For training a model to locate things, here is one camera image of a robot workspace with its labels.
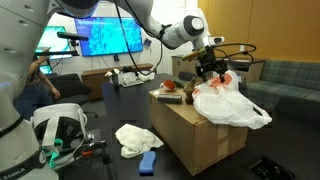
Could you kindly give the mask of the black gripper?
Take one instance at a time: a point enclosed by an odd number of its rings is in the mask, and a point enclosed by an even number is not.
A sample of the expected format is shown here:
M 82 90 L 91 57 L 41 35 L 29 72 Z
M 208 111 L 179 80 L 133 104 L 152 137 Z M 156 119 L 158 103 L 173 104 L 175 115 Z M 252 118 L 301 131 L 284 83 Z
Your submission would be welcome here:
M 205 46 L 198 49 L 197 59 L 199 65 L 196 66 L 196 73 L 199 77 L 205 79 L 207 72 L 214 71 L 219 75 L 220 79 L 224 78 L 227 66 L 223 60 L 216 59 L 214 46 Z

